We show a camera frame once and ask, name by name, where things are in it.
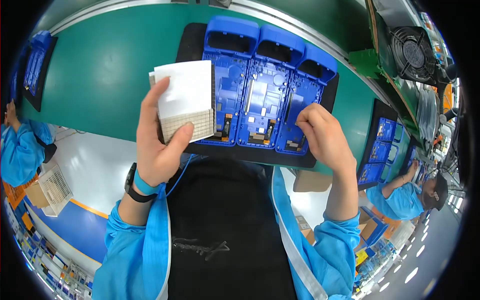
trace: green workbench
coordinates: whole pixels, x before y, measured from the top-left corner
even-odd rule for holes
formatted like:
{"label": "green workbench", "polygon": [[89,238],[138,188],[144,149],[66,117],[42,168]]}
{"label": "green workbench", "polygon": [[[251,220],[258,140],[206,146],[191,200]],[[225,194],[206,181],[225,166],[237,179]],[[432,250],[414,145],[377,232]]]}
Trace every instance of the green workbench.
{"label": "green workbench", "polygon": [[[45,80],[41,112],[24,99],[22,115],[135,141],[140,102],[149,90],[148,72],[155,66],[175,62],[185,25],[207,23],[217,14],[253,20],[260,26],[266,23],[208,6],[160,4],[107,12],[66,28],[56,35],[59,39]],[[338,73],[333,115],[339,120],[353,155],[360,161],[376,95],[340,62]],[[408,143],[405,138],[399,145],[400,157],[392,175],[398,172]],[[313,170],[331,174],[320,163]]]}

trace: blue floor stripe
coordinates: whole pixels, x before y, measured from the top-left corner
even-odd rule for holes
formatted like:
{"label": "blue floor stripe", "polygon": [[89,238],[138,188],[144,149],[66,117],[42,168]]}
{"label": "blue floor stripe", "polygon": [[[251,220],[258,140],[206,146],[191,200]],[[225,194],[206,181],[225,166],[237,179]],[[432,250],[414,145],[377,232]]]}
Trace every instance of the blue floor stripe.
{"label": "blue floor stripe", "polygon": [[88,257],[102,263],[107,248],[104,243],[107,219],[68,202],[58,217],[46,216],[33,206],[27,196],[24,201],[35,214],[64,241]]}

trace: orange floor stripe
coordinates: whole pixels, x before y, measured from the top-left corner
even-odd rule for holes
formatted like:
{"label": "orange floor stripe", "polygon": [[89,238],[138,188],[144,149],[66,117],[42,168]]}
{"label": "orange floor stripe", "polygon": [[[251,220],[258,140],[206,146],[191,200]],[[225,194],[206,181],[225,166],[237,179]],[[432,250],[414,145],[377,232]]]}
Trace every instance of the orange floor stripe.
{"label": "orange floor stripe", "polygon": [[78,201],[75,200],[75,199],[70,199],[70,201],[71,201],[72,203],[75,203],[75,204],[78,205],[79,207],[88,210],[88,211],[91,212],[91,213],[94,213],[94,214],[96,214],[96,215],[99,215],[99,216],[101,216],[101,217],[104,217],[105,219],[108,219],[108,215],[107,215],[107,214],[104,214],[104,213],[102,213],[102,212],[97,211],[96,209],[93,209],[93,208],[91,208],[91,207],[88,207],[88,206],[86,206],[85,204],[80,203],[80,202],[78,202]]}

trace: white basket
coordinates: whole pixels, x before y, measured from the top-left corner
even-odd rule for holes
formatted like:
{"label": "white basket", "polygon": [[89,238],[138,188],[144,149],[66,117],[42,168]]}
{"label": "white basket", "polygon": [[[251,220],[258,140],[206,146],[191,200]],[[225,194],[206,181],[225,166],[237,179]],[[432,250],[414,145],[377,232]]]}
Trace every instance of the white basket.
{"label": "white basket", "polygon": [[50,206],[42,208],[46,216],[58,216],[60,211],[73,197],[70,188],[63,177],[58,165],[38,178],[38,183]]}

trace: black apron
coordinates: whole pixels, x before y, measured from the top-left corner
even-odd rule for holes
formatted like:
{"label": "black apron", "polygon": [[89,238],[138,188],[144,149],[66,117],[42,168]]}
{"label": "black apron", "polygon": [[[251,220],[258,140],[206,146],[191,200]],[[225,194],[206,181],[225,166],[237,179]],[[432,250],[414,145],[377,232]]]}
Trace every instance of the black apron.
{"label": "black apron", "polygon": [[169,300],[297,298],[268,196],[271,174],[210,158],[187,167],[167,199]]}

